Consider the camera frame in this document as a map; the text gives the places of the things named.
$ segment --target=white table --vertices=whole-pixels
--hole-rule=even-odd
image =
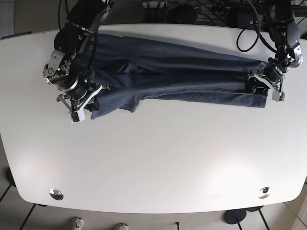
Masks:
[[[103,26],[101,33],[150,38],[266,61],[259,42],[240,53],[240,30],[192,25]],[[20,196],[48,206],[125,213],[185,213],[295,199],[307,175],[307,64],[286,77],[285,102],[265,109],[145,100],[71,124],[42,76],[57,31],[0,41],[0,133]],[[242,48],[255,32],[246,31]],[[303,52],[307,42],[301,41]],[[260,189],[270,196],[259,199]],[[51,188],[64,194],[61,201]]]

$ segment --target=floor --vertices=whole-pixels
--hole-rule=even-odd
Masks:
[[[54,0],[17,0],[15,2],[15,33],[26,31],[39,32],[57,29],[58,4]],[[65,10],[62,8],[61,21],[65,21]],[[300,24],[301,32],[307,31],[307,20]],[[8,167],[4,148],[0,140],[0,195],[9,185],[4,172]],[[301,195],[288,204],[298,213],[307,194],[304,187]],[[19,229],[33,204],[23,201],[15,188],[11,188],[0,204],[0,226],[2,229]],[[271,230],[290,230],[295,217],[284,204],[265,206],[262,212]],[[116,224],[126,222],[131,230],[175,230],[175,222],[180,222],[181,230],[237,230],[237,225],[223,222],[224,211],[193,214],[120,214],[92,212],[57,207],[36,207],[24,230],[67,230],[70,220],[82,217],[85,230],[112,230]],[[248,213],[242,222],[242,228],[264,230],[265,226],[258,213]]]

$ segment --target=white sneaker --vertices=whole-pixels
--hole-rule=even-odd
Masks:
[[[124,223],[118,224],[115,230],[129,230],[129,225]]]
[[[76,217],[71,221],[71,230],[81,230],[84,225],[84,220]]]

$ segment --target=black robot arm segment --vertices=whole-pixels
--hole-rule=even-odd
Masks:
[[[277,53],[275,58],[269,58],[268,65],[263,63],[258,70],[252,71],[246,90],[255,92],[270,88],[273,90],[273,100],[284,101],[284,76],[290,68],[303,63],[300,31],[294,22],[290,0],[265,0],[264,12]]]
[[[71,101],[71,107],[66,102],[64,104],[69,108],[72,123],[85,119],[84,108],[99,110],[96,95],[102,89],[108,89],[108,86],[91,82],[90,69],[88,73],[81,73],[74,65],[75,59],[88,50],[91,38],[97,34],[106,7],[105,1],[78,0],[68,15],[68,22],[56,35],[55,50],[44,67],[46,82],[65,93],[57,101]]]

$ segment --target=sneaker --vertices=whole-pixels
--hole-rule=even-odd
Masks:
[[[115,230],[129,230],[129,225],[124,223],[118,224]]]
[[[81,230],[84,225],[84,220],[76,217],[71,221],[71,230]]]

